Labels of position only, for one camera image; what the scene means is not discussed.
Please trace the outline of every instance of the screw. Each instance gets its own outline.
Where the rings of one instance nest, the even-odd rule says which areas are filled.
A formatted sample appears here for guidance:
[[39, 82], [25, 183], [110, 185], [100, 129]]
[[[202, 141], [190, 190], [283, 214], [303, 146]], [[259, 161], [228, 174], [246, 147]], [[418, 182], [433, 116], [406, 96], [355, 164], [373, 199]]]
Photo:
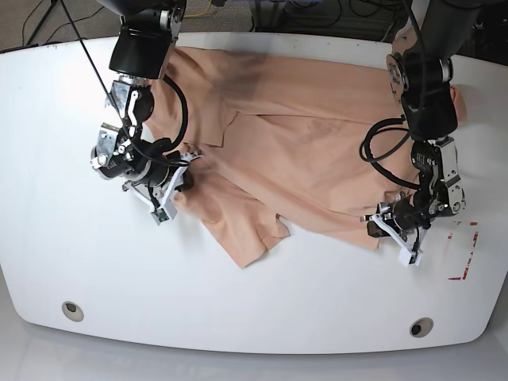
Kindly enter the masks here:
[[106, 163], [108, 162], [108, 156], [104, 155], [103, 153], [101, 153], [98, 157], [97, 157], [97, 161], [99, 164], [101, 165], [106, 165]]

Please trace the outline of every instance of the round hole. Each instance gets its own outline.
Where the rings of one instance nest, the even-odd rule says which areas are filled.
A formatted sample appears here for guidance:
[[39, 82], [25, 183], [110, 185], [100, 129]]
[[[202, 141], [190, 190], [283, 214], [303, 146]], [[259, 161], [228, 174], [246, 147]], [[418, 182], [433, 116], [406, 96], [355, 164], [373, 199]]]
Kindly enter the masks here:
[[425, 337], [429, 334], [433, 327], [433, 320], [430, 317], [424, 317], [416, 320], [416, 322], [411, 325], [410, 335], [417, 338]]
[[79, 308], [76, 303], [73, 302], [64, 302], [62, 304], [62, 312], [63, 314], [72, 321], [82, 321], [85, 318], [85, 314], [83, 310]]

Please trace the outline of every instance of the white table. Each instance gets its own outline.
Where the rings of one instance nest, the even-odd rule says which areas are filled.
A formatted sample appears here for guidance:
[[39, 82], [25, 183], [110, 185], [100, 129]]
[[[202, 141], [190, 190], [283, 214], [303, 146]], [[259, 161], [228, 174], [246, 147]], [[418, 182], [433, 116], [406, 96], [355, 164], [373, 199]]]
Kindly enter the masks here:
[[[114, 38], [87, 46], [108, 83]], [[390, 45], [333, 37], [187, 33], [179, 45], [384, 67]], [[472, 341], [508, 269], [508, 68], [454, 59], [468, 123], [453, 136], [468, 201], [440, 221], [420, 267], [390, 241], [370, 252], [288, 223], [292, 237], [241, 270], [185, 214], [155, 226], [144, 205], [106, 182], [89, 155], [104, 94], [76, 43], [0, 56], [0, 264], [18, 314], [34, 324], [180, 348], [342, 353]], [[479, 222], [470, 226], [469, 222]], [[472, 238], [478, 244], [468, 277]], [[83, 308], [76, 323], [63, 302]], [[409, 334], [419, 318], [433, 331]]]

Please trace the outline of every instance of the gray floor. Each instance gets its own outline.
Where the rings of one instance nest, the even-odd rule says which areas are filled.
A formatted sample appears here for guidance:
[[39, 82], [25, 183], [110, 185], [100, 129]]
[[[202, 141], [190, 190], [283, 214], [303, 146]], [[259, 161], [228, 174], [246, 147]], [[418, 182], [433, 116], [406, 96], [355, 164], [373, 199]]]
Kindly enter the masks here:
[[[0, 1], [0, 50], [21, 45], [21, 29], [26, 17], [40, 0], [1, 0]], [[48, 8], [50, 0], [44, 0], [30, 17], [25, 27], [25, 41], [37, 22]], [[199, 13], [206, 8], [208, 0], [188, 0], [186, 14]], [[67, 0], [65, 2], [73, 19], [87, 17], [99, 9], [95, 0]], [[67, 22], [59, 4], [40, 30], [34, 43], [43, 44], [60, 25]], [[104, 9], [89, 20], [77, 23], [79, 32], [86, 38], [116, 36], [120, 21], [116, 14]], [[189, 18], [182, 26], [183, 32], [201, 31], [248, 31], [251, 28], [251, 13], [248, 3], [230, 0], [224, 8], [212, 6], [210, 12], [202, 17]], [[71, 26], [60, 29], [51, 40], [75, 40]]]

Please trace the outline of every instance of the peach cloth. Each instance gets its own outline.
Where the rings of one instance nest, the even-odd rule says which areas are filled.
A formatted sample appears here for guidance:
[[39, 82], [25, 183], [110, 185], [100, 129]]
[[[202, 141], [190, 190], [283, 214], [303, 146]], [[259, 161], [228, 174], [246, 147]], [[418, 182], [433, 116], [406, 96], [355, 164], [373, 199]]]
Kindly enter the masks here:
[[[400, 116], [386, 71], [177, 48], [167, 74], [187, 97], [184, 142], [204, 153], [189, 169], [196, 185], [175, 203], [201, 218], [239, 266], [289, 235], [279, 215], [309, 231], [377, 248], [359, 217], [400, 187], [363, 162], [358, 148], [374, 123]], [[174, 139], [181, 120], [178, 97], [162, 81], [152, 92], [155, 109], [147, 126], [155, 138]], [[402, 136], [376, 136], [373, 154], [386, 152]], [[411, 145], [381, 164], [416, 181]]]

